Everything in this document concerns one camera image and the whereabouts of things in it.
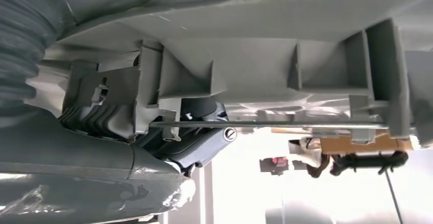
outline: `gray plastic housing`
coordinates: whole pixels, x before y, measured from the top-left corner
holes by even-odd
[[[404,51],[433,43],[417,34],[432,27],[422,14],[430,2],[204,0],[136,9],[71,30],[45,58],[122,63],[143,40],[160,43],[158,101],[212,96],[230,120],[385,122],[393,137],[407,138]],[[363,143],[374,132],[352,134]]]

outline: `cardboard box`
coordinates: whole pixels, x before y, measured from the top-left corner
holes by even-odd
[[[320,142],[324,154],[413,150],[409,140],[392,139],[386,130],[377,130],[375,142],[367,145],[353,144],[349,136],[321,138]]]

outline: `plastic wrap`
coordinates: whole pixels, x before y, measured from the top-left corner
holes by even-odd
[[[4,172],[14,166],[21,173]],[[64,174],[22,173],[45,165],[0,163],[0,223],[111,223],[178,209],[195,193],[192,179],[142,167],[134,179],[83,177],[65,166]],[[81,168],[77,172],[96,171]],[[103,171],[123,169],[103,169]]]

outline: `metal pole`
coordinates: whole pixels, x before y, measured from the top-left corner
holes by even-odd
[[[388,186],[389,186],[389,188],[390,188],[391,196],[392,196],[392,198],[393,198],[394,207],[395,207],[395,210],[396,210],[396,212],[397,212],[398,220],[399,220],[400,224],[403,224],[403,218],[401,217],[400,208],[398,207],[397,198],[395,197],[394,188],[393,188],[393,186],[392,186],[392,183],[391,183],[391,179],[390,179],[390,175],[389,175],[389,173],[388,173],[388,170],[385,171],[385,176],[387,177]]]
[[[388,125],[379,122],[290,122],[290,121],[181,121],[152,122],[150,127],[275,127],[275,128],[323,128],[323,129],[388,129]]]

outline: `screw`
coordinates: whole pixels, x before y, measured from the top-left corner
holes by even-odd
[[[224,129],[224,139],[226,141],[229,142],[234,141],[236,137],[237,137],[237,132],[234,128],[229,127]]]

